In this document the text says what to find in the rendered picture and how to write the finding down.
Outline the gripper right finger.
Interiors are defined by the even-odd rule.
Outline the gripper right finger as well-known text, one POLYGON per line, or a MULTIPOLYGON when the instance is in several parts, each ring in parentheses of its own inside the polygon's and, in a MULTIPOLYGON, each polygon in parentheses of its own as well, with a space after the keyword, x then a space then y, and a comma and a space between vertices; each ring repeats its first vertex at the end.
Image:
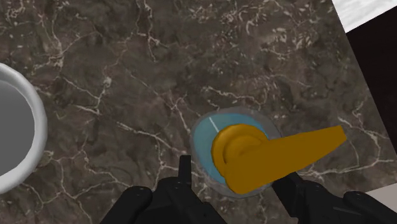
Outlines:
POLYGON ((284 208, 298 224, 397 224, 397 213, 367 193, 330 193, 323 185, 292 172, 272 183, 284 208))

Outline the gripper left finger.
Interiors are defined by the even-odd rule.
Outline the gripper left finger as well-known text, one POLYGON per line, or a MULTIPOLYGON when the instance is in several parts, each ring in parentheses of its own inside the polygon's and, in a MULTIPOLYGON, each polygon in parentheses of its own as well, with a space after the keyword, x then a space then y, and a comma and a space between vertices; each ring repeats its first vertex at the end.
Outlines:
POLYGON ((191 156, 181 155, 178 175, 161 179, 153 191, 126 189, 100 224, 227 224, 192 190, 191 156))

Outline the white bowl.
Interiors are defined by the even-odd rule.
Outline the white bowl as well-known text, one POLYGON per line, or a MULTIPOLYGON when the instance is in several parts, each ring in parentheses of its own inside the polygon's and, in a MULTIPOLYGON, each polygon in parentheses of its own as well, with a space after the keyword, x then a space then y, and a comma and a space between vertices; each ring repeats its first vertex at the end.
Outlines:
POLYGON ((38 93, 22 74, 0 63, 0 194, 33 172, 46 140, 47 117, 38 93))

